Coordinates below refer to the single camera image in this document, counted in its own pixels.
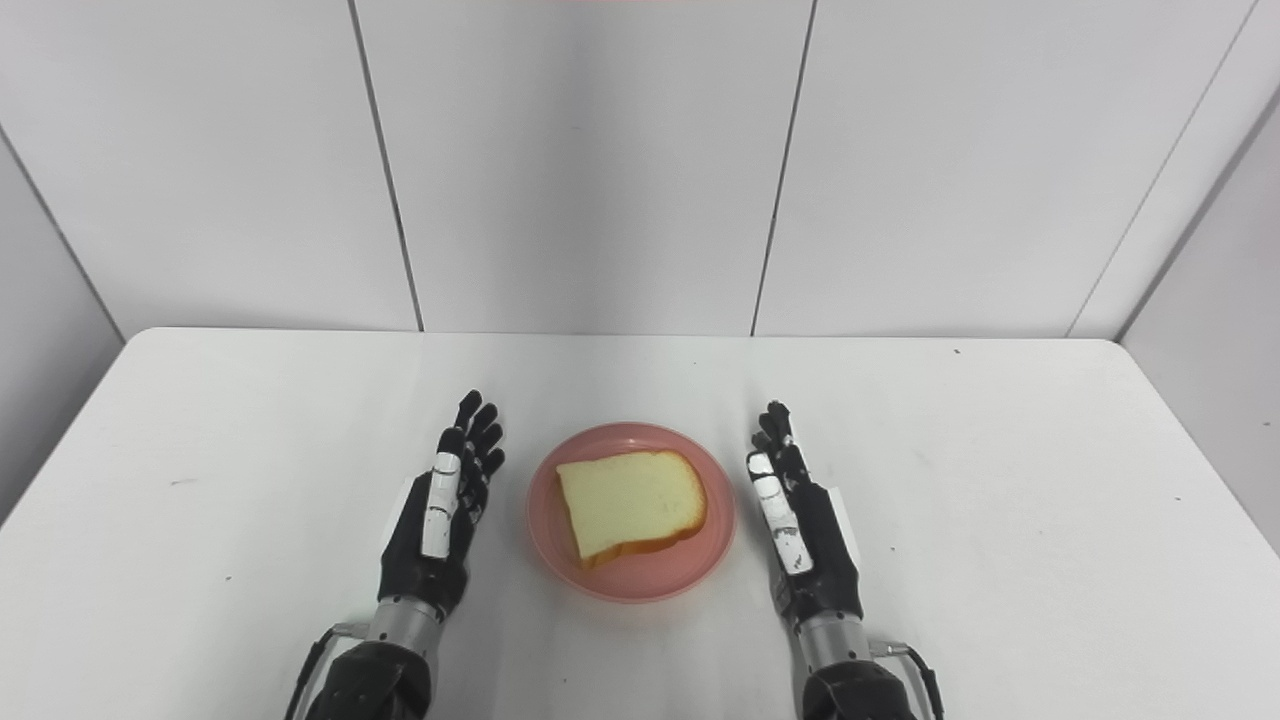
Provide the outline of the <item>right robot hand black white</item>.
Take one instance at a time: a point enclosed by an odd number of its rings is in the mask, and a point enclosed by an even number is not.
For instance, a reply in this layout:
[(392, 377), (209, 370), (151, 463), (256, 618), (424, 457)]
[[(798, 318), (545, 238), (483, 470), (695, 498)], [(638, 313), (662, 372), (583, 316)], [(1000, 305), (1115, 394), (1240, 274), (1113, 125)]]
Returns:
[(826, 614), (863, 620), (858, 565), (832, 493), (810, 474), (790, 409), (768, 402), (758, 425), (745, 462), (780, 568), (780, 616), (794, 626)]

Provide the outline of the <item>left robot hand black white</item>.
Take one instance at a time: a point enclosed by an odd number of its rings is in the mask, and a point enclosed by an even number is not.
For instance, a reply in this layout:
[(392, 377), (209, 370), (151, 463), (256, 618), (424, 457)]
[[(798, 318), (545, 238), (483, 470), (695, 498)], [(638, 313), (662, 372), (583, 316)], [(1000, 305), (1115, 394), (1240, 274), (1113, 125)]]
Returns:
[(503, 466), (498, 407), (479, 389), (462, 397), (429, 468), (407, 486), (380, 557), (379, 600), (413, 600), (438, 621), (456, 611), (468, 584), (468, 553)]

